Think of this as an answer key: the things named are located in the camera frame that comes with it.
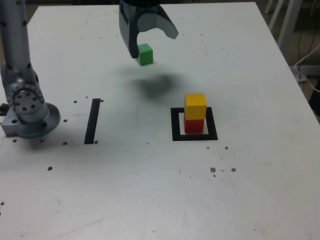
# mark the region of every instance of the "table surface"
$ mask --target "table surface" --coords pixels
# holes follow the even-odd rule
[[[0,239],[320,238],[320,127],[256,4],[163,8],[179,36],[140,34],[145,67],[118,6],[38,8],[31,62],[61,122],[33,140],[0,131]],[[170,108],[195,92],[218,140],[173,142]],[[92,98],[98,144],[84,145]]]

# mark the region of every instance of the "cable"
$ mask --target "cable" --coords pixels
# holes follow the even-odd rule
[[[312,46],[314,45],[314,41],[315,41],[315,38],[316,38],[316,35],[317,35],[317,30],[318,30],[318,29],[317,29],[317,17],[316,17],[316,15],[317,15],[317,14],[314,14],[314,17],[313,17],[314,31],[313,31],[313,37],[312,37],[312,41],[311,41],[310,48],[309,48],[309,51],[308,51],[307,55],[310,54],[310,51],[311,51],[311,49],[312,49]],[[299,60],[300,60],[300,57],[301,57],[301,55],[300,55],[300,40],[301,40],[301,37],[302,37],[303,32],[304,32],[304,31],[301,31],[300,36],[299,36],[299,40],[298,40],[298,44],[297,44],[297,48],[298,48],[298,59],[299,59]],[[301,64],[299,64],[299,66],[298,66],[298,71],[299,71],[299,72],[301,72],[301,71],[300,71],[300,67],[301,67],[302,64],[304,64],[304,61],[302,61]],[[299,73],[299,84],[301,84],[301,83],[302,83],[302,85],[303,85],[302,92],[304,92],[304,91],[305,91],[305,83],[302,81],[301,74]]]
[[[301,74],[303,77],[305,77],[305,80],[307,81],[307,83],[310,85],[311,88],[313,88],[313,90],[315,90],[316,92],[320,93],[320,90],[316,89],[314,86],[312,86],[311,82],[308,80],[308,78],[303,75],[298,69],[297,69],[297,65],[299,63],[301,63],[303,60],[305,60],[308,56],[310,56],[311,54],[314,53],[314,51],[316,51],[318,48],[320,47],[320,44],[318,46],[315,47],[315,49],[312,50],[312,52],[310,52],[307,56],[305,56],[304,58],[302,58],[300,61],[298,61],[293,67],[294,69],[299,73]]]

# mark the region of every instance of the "black square outline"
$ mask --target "black square outline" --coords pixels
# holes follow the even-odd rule
[[[211,107],[206,108],[205,120],[208,128],[208,134],[186,134],[180,133],[179,113],[184,113],[183,107],[172,107],[171,109],[171,127],[172,127],[172,141],[209,141],[218,140],[214,115]]]

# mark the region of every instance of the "yellow cube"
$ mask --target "yellow cube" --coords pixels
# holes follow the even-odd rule
[[[207,103],[204,93],[187,93],[184,96],[186,120],[202,120],[206,117]]]

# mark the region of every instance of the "red cube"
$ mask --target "red cube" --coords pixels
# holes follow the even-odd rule
[[[186,116],[183,117],[184,132],[186,134],[202,134],[204,131],[204,119],[186,120]]]

